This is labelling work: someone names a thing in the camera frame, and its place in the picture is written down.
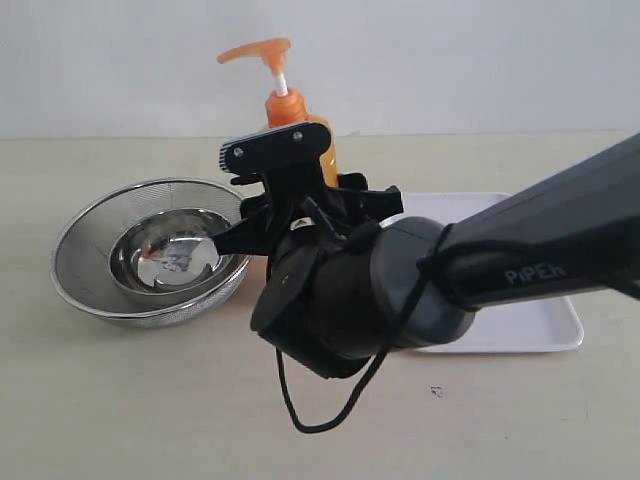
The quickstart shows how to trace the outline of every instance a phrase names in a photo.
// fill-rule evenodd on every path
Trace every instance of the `table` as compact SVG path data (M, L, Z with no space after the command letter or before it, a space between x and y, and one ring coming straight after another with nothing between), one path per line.
M514 193L632 132L345 137L374 188ZM18 479L629 478L640 438L640 309L576 296L563 354L394 354L338 430L289 422L271 347L248 328L264 263L220 310L137 331L66 305L48 275L61 226L96 197L164 176L225 180L222 139L0 142L0 476ZM288 363L302 418L353 384Z

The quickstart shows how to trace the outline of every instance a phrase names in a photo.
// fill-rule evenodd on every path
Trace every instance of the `robotic arm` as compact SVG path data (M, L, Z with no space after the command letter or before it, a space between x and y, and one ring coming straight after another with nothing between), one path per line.
M220 254L269 259L251 328L277 349L300 430L336 426L389 351L452 342L480 308L604 288L640 298L640 134L454 225L405 217L385 228L403 212L400 192L370 191L360 173L326 186L330 140L302 122L220 152L232 184L264 186L214 241ZM280 352L325 378L374 360L344 416L314 430L297 420Z

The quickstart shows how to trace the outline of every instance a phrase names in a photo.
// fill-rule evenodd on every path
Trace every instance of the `orange pump bottle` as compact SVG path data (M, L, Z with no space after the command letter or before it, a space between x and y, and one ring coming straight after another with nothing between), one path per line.
M322 123L331 131L329 122L318 115L307 112L304 97L295 88L287 85L284 77L284 64L291 42L287 38L272 38L262 42L248 43L232 48L218 56L219 63L227 63L239 57L262 57L262 61L271 69L276 88L271 92L265 104L269 128L305 120ZM320 157L324 181L330 187L338 186L338 170L333 139L329 149Z

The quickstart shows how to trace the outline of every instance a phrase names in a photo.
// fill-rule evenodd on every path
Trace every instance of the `black cable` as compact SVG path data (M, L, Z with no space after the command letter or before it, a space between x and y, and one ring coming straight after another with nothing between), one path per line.
M438 237L438 240L436 241L431 251L431 256L428 258L433 258L434 256L437 255L440 245L442 244L446 236L449 234L452 227L453 227L453 224L449 224L446 227L444 227L444 229L440 232L440 236ZM380 369L382 362L387 357L387 354L391 351L391 348L393 348L393 346L395 345L398 337L400 336L400 334L404 330L404 327L409 321L409 318L411 317L413 310L418 305L418 302L422 297L422 293L430 281L431 269L429 268L429 266L430 266L429 261L421 262L419 265L417 265L419 269L418 280L411 288L409 295L407 295L407 299L402 305L402 308L398 315L398 322L396 324L396 327L387 336L385 342L380 347L380 350L378 350L378 353L376 353L371 363L369 363L367 370L362 374L362 376L360 377L356 385L353 387L353 390L351 391L349 398L344 404L344 407L342 407L342 410L340 410L340 412L332 420L329 420L328 422L321 423L318 425L305 425L300 421L298 414L296 413L295 406L293 405L293 402L291 400L291 396L289 395L289 388L287 386L287 380L285 376L284 359L282 358L282 352L276 348L276 362L278 364L278 378L280 379L280 388L282 390L282 397L284 399L285 405L287 406L287 410L289 412L289 416L291 417L291 421L293 422L293 425L296 427L296 429L299 432L301 433L326 432L328 430L332 430L336 428L338 425L340 425L342 422L346 420L346 418L351 413L351 410L353 410L353 407L355 407L356 403L358 402L360 395L362 394L366 386L369 384L371 379L375 376L375 374Z

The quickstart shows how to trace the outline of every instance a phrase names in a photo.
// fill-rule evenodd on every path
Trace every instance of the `plastic tray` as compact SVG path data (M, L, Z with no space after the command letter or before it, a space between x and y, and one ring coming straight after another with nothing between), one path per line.
M463 220L507 198L504 193L405 193L405 215L441 223ZM567 297L488 307L478 312L469 331L447 345L423 348L427 353L559 352L580 346L582 324Z

